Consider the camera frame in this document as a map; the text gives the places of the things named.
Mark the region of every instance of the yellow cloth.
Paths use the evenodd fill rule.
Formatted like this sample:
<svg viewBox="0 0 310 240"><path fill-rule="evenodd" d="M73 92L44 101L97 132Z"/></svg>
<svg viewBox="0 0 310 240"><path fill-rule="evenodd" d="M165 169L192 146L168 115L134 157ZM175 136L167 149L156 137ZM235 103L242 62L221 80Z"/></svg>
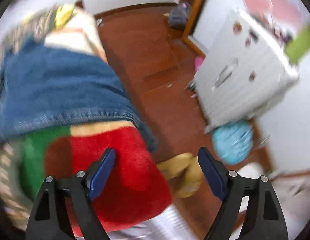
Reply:
<svg viewBox="0 0 310 240"><path fill-rule="evenodd" d="M64 4L58 7L55 17L55 28L63 27L71 18L75 6L72 4Z"/></svg>

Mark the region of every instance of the gray bag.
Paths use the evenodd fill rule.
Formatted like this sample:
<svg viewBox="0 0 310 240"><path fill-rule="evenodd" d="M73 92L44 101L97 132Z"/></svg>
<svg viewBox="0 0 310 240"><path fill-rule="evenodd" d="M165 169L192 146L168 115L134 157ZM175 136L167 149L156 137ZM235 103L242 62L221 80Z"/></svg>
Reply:
<svg viewBox="0 0 310 240"><path fill-rule="evenodd" d="M181 2L177 7L173 8L167 18L168 25L180 31L185 29L188 17L191 13L191 5L186 2Z"/></svg>

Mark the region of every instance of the wooden door frame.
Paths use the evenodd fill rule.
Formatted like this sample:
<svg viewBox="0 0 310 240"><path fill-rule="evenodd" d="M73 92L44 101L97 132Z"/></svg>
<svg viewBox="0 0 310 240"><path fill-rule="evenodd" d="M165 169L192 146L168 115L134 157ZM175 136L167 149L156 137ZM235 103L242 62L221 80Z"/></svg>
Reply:
<svg viewBox="0 0 310 240"><path fill-rule="evenodd" d="M189 35L191 35L194 31L194 28L197 24L199 15L202 11L203 4L205 0L194 0L193 8L190 14L190 17L188 19L188 22L186 24L185 30L183 32L182 41L186 43L187 46L189 46L194 52L205 58L204 52L201 51L199 47L197 47L192 40L190 40Z"/></svg>

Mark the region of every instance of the blue gripper pad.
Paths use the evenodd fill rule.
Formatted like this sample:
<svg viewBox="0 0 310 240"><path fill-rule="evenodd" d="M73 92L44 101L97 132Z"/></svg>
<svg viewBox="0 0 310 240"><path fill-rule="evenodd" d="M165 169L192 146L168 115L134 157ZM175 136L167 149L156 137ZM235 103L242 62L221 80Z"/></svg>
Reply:
<svg viewBox="0 0 310 240"><path fill-rule="evenodd" d="M88 174L86 177L86 185L89 189L88 198L92 201L98 197L107 182L109 175L115 164L115 151L114 149L108 148L103 153L101 158L94 164L98 165L93 168L92 174Z"/></svg>
<svg viewBox="0 0 310 240"><path fill-rule="evenodd" d="M227 196L228 170L223 163L214 159L206 147L198 151L198 162L215 197L221 201Z"/></svg>

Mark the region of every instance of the blue denim fabric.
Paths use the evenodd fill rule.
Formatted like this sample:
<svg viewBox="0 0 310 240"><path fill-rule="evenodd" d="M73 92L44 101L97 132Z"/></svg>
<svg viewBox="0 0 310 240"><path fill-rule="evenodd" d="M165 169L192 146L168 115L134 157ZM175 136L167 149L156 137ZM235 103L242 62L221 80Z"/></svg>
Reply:
<svg viewBox="0 0 310 240"><path fill-rule="evenodd" d="M100 58L47 48L28 39L7 52L0 72L0 143L56 125L127 120L156 150L114 70Z"/></svg>

